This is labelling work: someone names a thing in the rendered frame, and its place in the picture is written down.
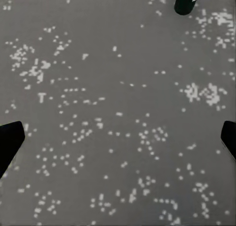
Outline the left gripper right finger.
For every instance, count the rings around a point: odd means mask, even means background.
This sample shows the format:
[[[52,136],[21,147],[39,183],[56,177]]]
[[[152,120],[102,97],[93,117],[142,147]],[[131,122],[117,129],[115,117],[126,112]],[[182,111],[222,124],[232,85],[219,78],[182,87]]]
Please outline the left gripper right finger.
[[[221,130],[221,140],[236,159],[236,122],[225,121]]]

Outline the pesticide atomizer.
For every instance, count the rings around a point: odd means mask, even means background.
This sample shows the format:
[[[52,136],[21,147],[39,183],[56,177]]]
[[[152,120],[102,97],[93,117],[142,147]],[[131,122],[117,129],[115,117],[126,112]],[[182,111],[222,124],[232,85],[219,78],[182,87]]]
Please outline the pesticide atomizer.
[[[176,0],[174,8],[179,15],[187,15],[191,12],[196,0]]]

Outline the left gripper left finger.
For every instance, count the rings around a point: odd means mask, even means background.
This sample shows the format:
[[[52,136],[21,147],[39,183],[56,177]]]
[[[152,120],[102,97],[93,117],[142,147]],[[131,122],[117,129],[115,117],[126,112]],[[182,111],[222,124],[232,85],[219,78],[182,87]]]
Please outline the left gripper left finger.
[[[21,121],[0,126],[0,179],[25,140]]]

